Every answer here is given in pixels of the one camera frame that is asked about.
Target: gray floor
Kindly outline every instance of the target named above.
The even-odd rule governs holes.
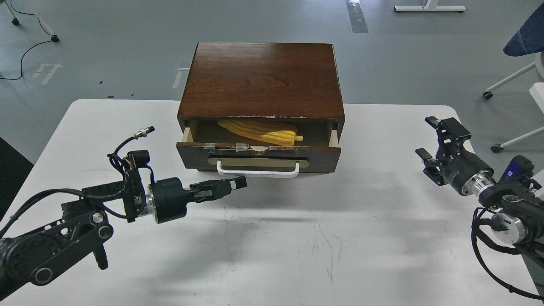
[[[30,11],[24,1],[13,2]],[[440,1],[465,5],[464,13],[395,13],[394,5],[420,1],[361,0],[368,33],[352,32],[346,0],[32,3],[61,42],[32,49],[23,79],[0,80],[0,137],[31,162],[74,100],[179,100],[187,75],[176,87],[177,69],[190,65],[199,41],[329,42],[345,103],[448,105],[472,132],[476,153],[496,172],[518,154],[536,170],[544,168],[544,133],[500,154],[490,150],[544,125],[528,91],[537,82],[536,71],[497,89],[490,101],[481,97],[484,89],[534,61],[534,55],[508,57],[502,48],[542,0]],[[25,50],[48,40],[34,16],[17,16],[21,25],[15,27],[0,5],[2,77],[17,77]],[[41,64],[62,68],[43,84],[52,67],[33,77]],[[535,277],[544,283],[544,277]]]

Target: screw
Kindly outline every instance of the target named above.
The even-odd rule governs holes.
[[[104,221],[104,215],[99,212],[95,212],[92,214],[92,221],[96,224],[102,223]]]

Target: black cable on floor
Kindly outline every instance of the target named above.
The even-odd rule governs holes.
[[[35,44],[34,46],[30,47],[30,48],[23,54],[23,57],[21,57],[21,75],[20,75],[20,77],[18,77],[18,78],[5,78],[5,77],[0,77],[0,79],[10,79],[10,80],[15,81],[15,80],[18,80],[18,79],[22,78],[22,77],[23,77],[23,58],[24,58],[24,56],[27,55],[28,51],[30,51],[30,50],[31,50],[32,48],[34,48],[35,46],[39,46],[39,45],[45,44],[45,43],[47,43],[47,42],[51,42],[51,41],[48,40],[48,41],[40,42],[39,44]]]
[[[23,13],[23,12],[21,12],[21,11],[18,11],[18,10],[16,10],[16,9],[14,9],[14,8],[13,8],[13,0],[10,0],[10,1],[9,1],[9,5],[11,6],[11,9],[12,9],[12,10],[16,11],[16,12],[19,13],[19,14],[24,14],[24,15],[36,15],[36,14],[31,14],[31,13]]]
[[[40,24],[41,29],[44,30],[44,32],[45,32],[47,35],[51,36],[51,34],[49,34],[49,32],[46,31],[46,30],[44,29],[44,27],[41,25],[41,20],[40,20],[39,18],[38,18],[38,23]]]

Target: wooden box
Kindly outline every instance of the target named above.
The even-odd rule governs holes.
[[[177,114],[186,168],[330,173],[344,108],[330,44],[199,43]],[[293,124],[304,141],[278,146],[238,136],[218,120]]]

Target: yellow corn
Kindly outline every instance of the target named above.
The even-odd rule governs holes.
[[[248,120],[221,120],[217,124],[234,134],[281,146],[292,146],[295,141],[302,141],[302,135],[297,135],[296,127],[290,124]]]

